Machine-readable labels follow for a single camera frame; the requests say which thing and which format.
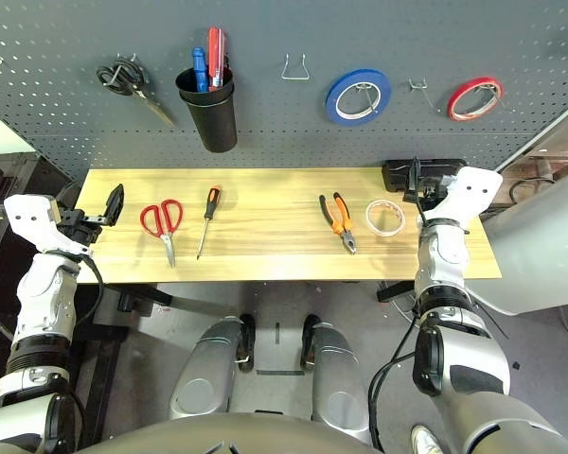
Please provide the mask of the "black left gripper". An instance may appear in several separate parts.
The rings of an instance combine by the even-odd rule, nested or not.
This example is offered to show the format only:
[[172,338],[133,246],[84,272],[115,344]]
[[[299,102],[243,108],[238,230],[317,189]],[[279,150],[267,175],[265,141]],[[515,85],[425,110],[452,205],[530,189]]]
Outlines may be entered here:
[[78,182],[66,184],[56,195],[61,220],[57,229],[69,239],[82,244],[96,243],[103,226],[114,226],[124,204],[124,186],[118,184],[110,193],[103,216],[87,216],[83,210],[74,209],[81,186]]

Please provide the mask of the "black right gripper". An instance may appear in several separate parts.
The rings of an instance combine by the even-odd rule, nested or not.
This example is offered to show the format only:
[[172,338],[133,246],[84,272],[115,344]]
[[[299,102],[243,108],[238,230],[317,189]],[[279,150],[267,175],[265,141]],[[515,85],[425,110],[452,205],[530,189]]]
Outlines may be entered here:
[[403,200],[418,202],[422,211],[436,208],[448,195],[450,176],[421,177],[420,160],[415,157],[408,167]]

